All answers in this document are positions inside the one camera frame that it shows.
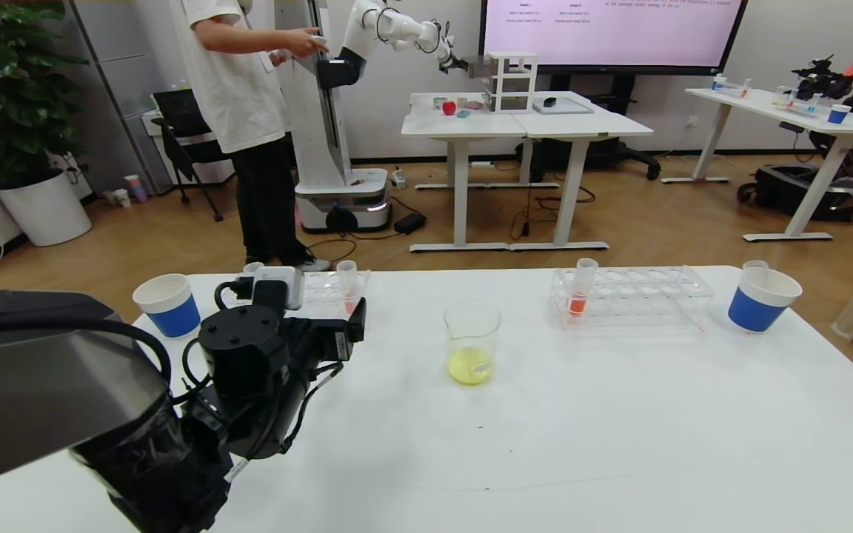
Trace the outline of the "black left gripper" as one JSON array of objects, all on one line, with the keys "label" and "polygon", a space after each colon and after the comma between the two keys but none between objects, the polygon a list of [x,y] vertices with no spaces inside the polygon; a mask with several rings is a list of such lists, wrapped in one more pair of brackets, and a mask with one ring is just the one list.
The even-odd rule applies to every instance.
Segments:
[{"label": "black left gripper", "polygon": [[352,354],[352,342],[364,341],[367,300],[352,304],[348,321],[342,318],[290,318],[290,354],[302,362],[342,362]]}]

